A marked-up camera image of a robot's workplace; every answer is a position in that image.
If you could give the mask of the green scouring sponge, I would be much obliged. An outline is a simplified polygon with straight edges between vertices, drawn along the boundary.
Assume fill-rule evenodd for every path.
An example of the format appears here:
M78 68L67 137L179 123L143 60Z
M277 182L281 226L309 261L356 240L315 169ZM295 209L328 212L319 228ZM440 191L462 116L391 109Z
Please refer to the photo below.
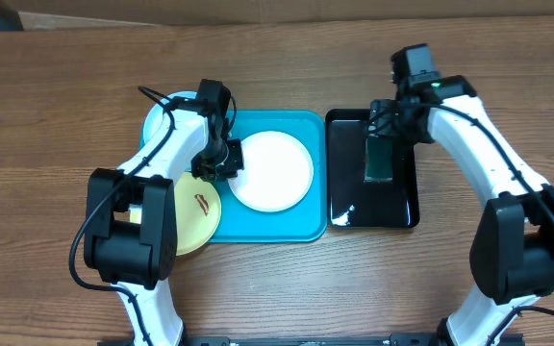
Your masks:
M368 137L365 143L365 181L384 183L392 180L392 142Z

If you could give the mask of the white plate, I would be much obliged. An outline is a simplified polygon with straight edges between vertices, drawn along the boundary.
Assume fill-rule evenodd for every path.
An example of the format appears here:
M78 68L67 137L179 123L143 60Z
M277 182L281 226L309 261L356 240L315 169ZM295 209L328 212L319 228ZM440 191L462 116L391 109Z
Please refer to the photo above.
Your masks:
M243 169L228 181L235 197L261 212L287 210L306 196L315 169L311 154L294 136L265 131L241 142Z

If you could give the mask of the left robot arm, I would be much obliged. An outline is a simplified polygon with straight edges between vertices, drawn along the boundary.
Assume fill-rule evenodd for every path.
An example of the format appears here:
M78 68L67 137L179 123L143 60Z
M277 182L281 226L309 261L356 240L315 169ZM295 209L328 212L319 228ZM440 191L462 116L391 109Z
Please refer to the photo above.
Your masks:
M229 137L236 102L224 84L208 79L191 97L139 91L160 111L160 125L131 159L90 175L68 267L77 285L119 295L132 344L182 345L186 327L168 280L178 245L175 186L185 172L213 183L243 169L241 144Z

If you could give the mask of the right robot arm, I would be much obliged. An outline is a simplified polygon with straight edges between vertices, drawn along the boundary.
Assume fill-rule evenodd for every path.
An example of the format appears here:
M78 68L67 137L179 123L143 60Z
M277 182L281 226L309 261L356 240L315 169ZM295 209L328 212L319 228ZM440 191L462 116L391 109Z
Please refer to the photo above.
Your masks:
M443 77L427 44L391 58L394 99L372 102L367 136L439 143L461 168L483 207L469 250L474 285L442 319L432 345L521 345L505 331L554 292L554 185L531 168L491 122L462 75Z

